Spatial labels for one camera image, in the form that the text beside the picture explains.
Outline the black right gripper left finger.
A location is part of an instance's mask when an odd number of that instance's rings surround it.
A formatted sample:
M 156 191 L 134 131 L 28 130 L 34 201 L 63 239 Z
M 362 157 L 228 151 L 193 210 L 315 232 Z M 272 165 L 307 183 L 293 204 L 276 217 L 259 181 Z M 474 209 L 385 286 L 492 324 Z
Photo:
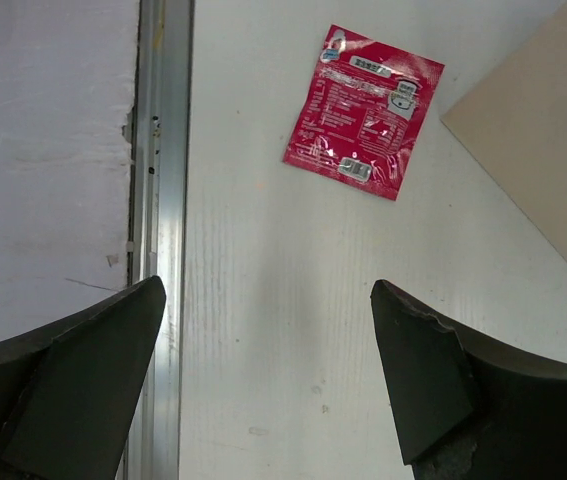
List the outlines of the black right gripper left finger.
M 147 278 L 0 342 L 0 479 L 112 479 L 162 322 Z

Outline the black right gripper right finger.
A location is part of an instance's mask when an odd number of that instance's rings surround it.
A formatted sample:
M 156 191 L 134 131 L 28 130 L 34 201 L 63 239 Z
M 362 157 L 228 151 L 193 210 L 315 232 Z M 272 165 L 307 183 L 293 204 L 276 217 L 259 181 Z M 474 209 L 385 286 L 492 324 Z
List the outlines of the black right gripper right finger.
M 418 479 L 567 479 L 567 363 L 371 291 L 403 463 Z

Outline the red snack packet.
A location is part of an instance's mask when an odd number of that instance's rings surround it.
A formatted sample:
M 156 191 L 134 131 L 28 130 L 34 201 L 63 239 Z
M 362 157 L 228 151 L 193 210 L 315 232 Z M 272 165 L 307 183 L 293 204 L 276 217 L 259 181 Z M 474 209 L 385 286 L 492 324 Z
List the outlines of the red snack packet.
M 396 200 L 443 71 L 331 26 L 284 163 Z

